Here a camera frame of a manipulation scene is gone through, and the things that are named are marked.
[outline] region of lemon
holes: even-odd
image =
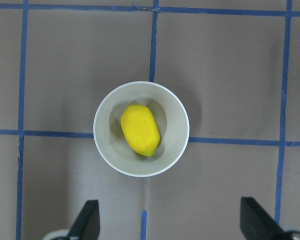
[[[160,134],[147,106],[131,103],[122,113],[120,122],[127,143],[136,153],[147,157],[155,154]]]

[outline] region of bowl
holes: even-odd
[[[120,118],[130,103],[150,108],[157,123],[160,142],[151,157],[134,152],[123,134]],[[134,177],[150,177],[171,168],[184,153],[189,132],[188,115],[177,96],[148,81],[129,82],[111,91],[93,122],[93,137],[102,158],[120,173]]]

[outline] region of yellow lemon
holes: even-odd
[[[160,134],[147,106],[131,103],[122,113],[120,122],[127,143],[136,153],[147,157],[155,154]]]

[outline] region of yellow object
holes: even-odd
[[[136,153],[147,157],[155,154],[160,134],[147,106],[131,103],[122,113],[120,122],[126,141]]]

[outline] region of black object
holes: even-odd
[[[97,240],[100,234],[98,200],[86,201],[67,236],[53,240]]]
[[[284,232],[253,197],[241,198],[240,228],[247,240],[300,240],[299,231]]]

